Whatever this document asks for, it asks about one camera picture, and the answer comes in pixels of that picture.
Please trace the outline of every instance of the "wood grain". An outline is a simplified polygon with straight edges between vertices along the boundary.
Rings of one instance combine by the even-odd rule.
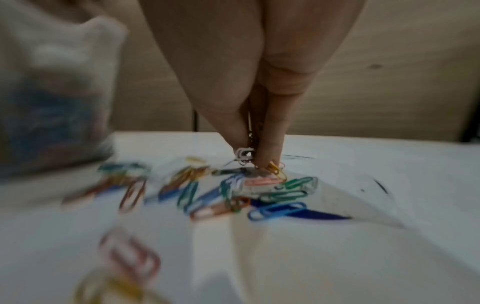
[[[479,33],[478,0],[370,0],[289,133],[457,140],[480,93]]]
[[[191,131],[193,111],[158,48],[136,0],[104,0],[130,30],[118,76],[112,124],[117,130]]]

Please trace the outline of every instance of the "hand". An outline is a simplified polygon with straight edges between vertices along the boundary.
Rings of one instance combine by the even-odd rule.
[[[364,2],[140,0],[193,106],[259,167],[279,163],[295,105]]]

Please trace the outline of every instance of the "white table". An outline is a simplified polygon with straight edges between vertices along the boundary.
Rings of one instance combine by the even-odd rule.
[[[189,155],[205,155],[218,157],[232,157],[233,152],[228,144],[216,133],[179,133],[179,132],[119,132],[115,136],[117,154],[121,159],[155,161],[159,157],[176,158]],[[379,247],[379,251],[350,252],[349,250],[359,248],[362,241],[359,238],[368,234],[377,233],[368,224],[356,224],[346,226],[328,226],[324,225],[319,230],[318,244],[311,243],[312,247],[317,248],[319,254],[333,254],[331,257],[323,257],[324,262],[332,259],[332,265],[336,262],[345,263],[347,260],[356,260],[356,265],[332,266],[328,269],[309,269],[308,264],[303,265],[301,271],[295,272],[292,269],[293,281],[301,284],[316,284],[323,288],[322,294],[325,294],[326,302],[452,302],[465,301],[468,298],[462,295],[459,290],[466,288],[466,292],[479,289],[480,287],[480,146],[479,145],[459,145],[451,143],[419,142],[403,140],[381,140],[381,139],[358,139],[358,138],[339,138],[339,137],[319,137],[319,136],[296,136],[289,135],[285,140],[284,154],[300,155],[312,157],[318,160],[343,163],[354,166],[357,170],[363,171],[381,181],[393,194],[396,203],[416,224],[418,233],[422,238],[410,239],[404,233],[390,231],[386,234],[377,235],[378,242],[388,243],[384,247]],[[234,229],[235,221],[226,224],[230,229]],[[289,229],[301,231],[304,227],[292,225]],[[207,268],[215,268],[218,264],[230,263],[230,268],[234,277],[230,278],[231,287],[238,293],[244,293],[245,290],[255,289],[249,286],[248,273],[251,269],[245,270],[249,264],[255,264],[254,261],[246,261],[244,254],[254,254],[253,250],[256,244],[254,241],[242,241],[235,236],[232,230],[227,233],[224,229],[219,229],[211,225],[199,228],[194,234],[201,236],[201,243],[198,239],[193,240],[193,251],[195,256],[200,258],[203,266],[196,266],[196,272],[210,271]],[[338,235],[339,238],[348,238],[348,242],[330,240],[331,235]],[[211,252],[211,247],[216,247],[219,239],[227,239],[230,244],[225,245],[225,250],[234,256],[225,257],[223,255],[212,256],[210,262],[207,254],[215,255]],[[289,256],[287,247],[279,247],[274,242],[275,238],[268,237],[264,240],[264,245],[260,249],[255,249],[258,256],[268,255],[268,250],[284,250],[285,259],[292,262],[296,259]],[[322,246],[330,242],[331,247],[322,251]],[[400,250],[403,242],[409,242],[415,247],[421,243],[433,243],[426,249],[400,252],[406,256],[392,257],[386,259],[386,266],[375,264],[379,259],[386,258],[389,254],[395,255]],[[269,292],[275,288],[286,288],[282,285],[283,281],[277,281],[276,274],[272,270],[271,263],[282,263],[283,257],[275,262],[269,260],[255,264],[259,273],[271,272],[272,280],[277,285],[262,285],[262,290]],[[388,263],[399,263],[398,265],[388,265]],[[407,270],[403,273],[402,263]],[[409,283],[399,283],[392,280],[395,273],[390,273],[392,269],[399,271],[399,276],[404,276],[407,280],[415,280]],[[318,281],[317,273],[311,271],[325,271],[328,276],[323,281]],[[312,278],[316,281],[303,281],[303,276]],[[225,287],[222,280],[217,282],[218,286],[214,288]],[[452,291],[457,292],[451,297],[445,294],[437,296],[428,296],[429,292],[436,293],[438,286],[451,286],[459,284],[458,288]],[[280,302],[289,302],[297,299],[298,302],[321,302],[307,298],[310,296],[304,294],[303,299],[296,295],[292,299],[287,299],[284,295],[275,300]],[[254,296],[254,302],[262,302],[266,299],[273,299],[275,295],[265,295],[262,298],[258,294]]]

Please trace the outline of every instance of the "table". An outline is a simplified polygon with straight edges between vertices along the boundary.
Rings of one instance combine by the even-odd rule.
[[[120,159],[147,162],[159,157],[233,155],[228,144],[216,133],[118,132],[115,144]],[[234,297],[238,302],[249,299],[260,303],[273,298],[285,303],[295,300],[319,302],[309,298],[318,296],[313,291],[312,294],[294,294],[291,298],[278,291],[275,296],[274,290],[291,287],[289,284],[292,282],[303,284],[305,290],[322,286],[320,289],[325,294],[324,300],[329,302],[475,302],[479,294],[474,295],[473,290],[478,290],[480,286],[480,146],[288,135],[283,153],[348,164],[372,175],[387,186],[400,209],[415,222],[417,231],[408,234],[393,230],[383,233],[366,223],[322,225],[320,232],[316,232],[318,234],[305,236],[309,238],[308,241],[301,238],[294,241],[305,241],[302,244],[314,248],[313,251],[301,250],[305,254],[304,259],[308,260],[312,252],[322,255],[320,260],[309,266],[296,257],[300,251],[295,252],[289,245],[277,242],[280,232],[267,232],[261,241],[262,245],[259,245],[254,230],[246,229],[241,235],[232,230],[237,226],[243,227],[243,223],[227,221],[222,229],[208,224],[193,233],[199,238],[194,237],[192,241],[192,263],[196,264],[198,260],[202,264],[194,267],[194,283],[200,280],[196,277],[199,273],[210,273],[211,269],[225,263],[229,264],[228,268],[234,274],[230,281],[221,277],[214,279],[212,288],[225,287],[226,297],[229,297],[229,292],[238,293],[239,296]],[[305,227],[293,223],[289,229],[302,231]],[[366,235],[375,236],[379,244],[377,249],[367,248],[377,246],[375,242],[365,247],[362,238]],[[230,256],[212,251],[212,248],[218,247],[219,239],[228,243],[225,250]],[[412,248],[419,246],[420,249],[406,249],[403,252],[406,244],[413,244]],[[269,254],[273,250],[281,251],[285,256],[264,260],[266,256],[271,256]],[[248,260],[245,258],[247,254],[253,254],[256,258]],[[296,268],[288,269],[286,266],[276,274],[275,269],[283,262],[295,264]],[[316,271],[324,271],[326,277]],[[287,272],[294,279],[276,277]],[[270,273],[271,281],[258,281],[257,286],[249,285],[249,280],[254,280],[254,273],[257,276],[258,273]],[[395,281],[397,275],[412,281]],[[207,300],[211,301],[212,297],[207,295],[205,302]]]

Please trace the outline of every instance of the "plastic bag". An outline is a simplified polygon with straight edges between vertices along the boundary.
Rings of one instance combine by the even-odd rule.
[[[0,176],[112,155],[109,118],[127,29],[0,0]]]

